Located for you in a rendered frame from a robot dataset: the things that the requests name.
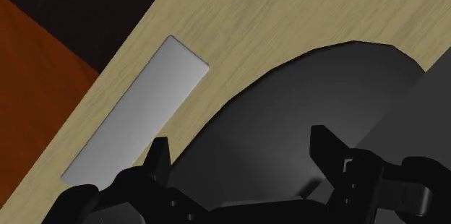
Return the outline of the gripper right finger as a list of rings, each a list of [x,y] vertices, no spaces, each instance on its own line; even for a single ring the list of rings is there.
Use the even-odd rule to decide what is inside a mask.
[[[377,210],[405,224],[451,224],[451,170],[409,156],[400,165],[350,148],[324,125],[310,129],[309,155],[333,187],[327,213],[345,224],[374,224]]]

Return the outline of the light wooden table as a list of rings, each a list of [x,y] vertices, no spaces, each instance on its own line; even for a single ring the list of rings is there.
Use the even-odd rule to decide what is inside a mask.
[[[313,48],[387,43],[430,68],[451,46],[451,0],[156,0],[0,209],[0,224],[41,224],[66,188],[62,173],[169,35],[210,67],[161,130],[176,158],[227,100]]]

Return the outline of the silver flat rectangular device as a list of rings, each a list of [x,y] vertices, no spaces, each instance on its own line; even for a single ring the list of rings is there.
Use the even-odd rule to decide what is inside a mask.
[[[169,35],[61,176],[105,189],[137,161],[209,70]]]

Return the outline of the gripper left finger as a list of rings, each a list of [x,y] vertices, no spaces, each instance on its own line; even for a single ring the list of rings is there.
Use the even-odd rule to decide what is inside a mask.
[[[156,137],[142,165],[120,171],[103,190],[92,184],[64,190],[41,224],[83,224],[89,215],[124,203],[146,224],[212,224],[205,208],[167,187],[170,170],[168,138]]]

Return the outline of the dark grey round plate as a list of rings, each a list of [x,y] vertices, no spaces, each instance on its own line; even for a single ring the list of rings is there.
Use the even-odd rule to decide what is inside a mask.
[[[391,45],[315,48],[231,98],[177,158],[168,184],[209,210],[297,196],[323,178],[309,157],[313,125],[353,147],[423,75]]]

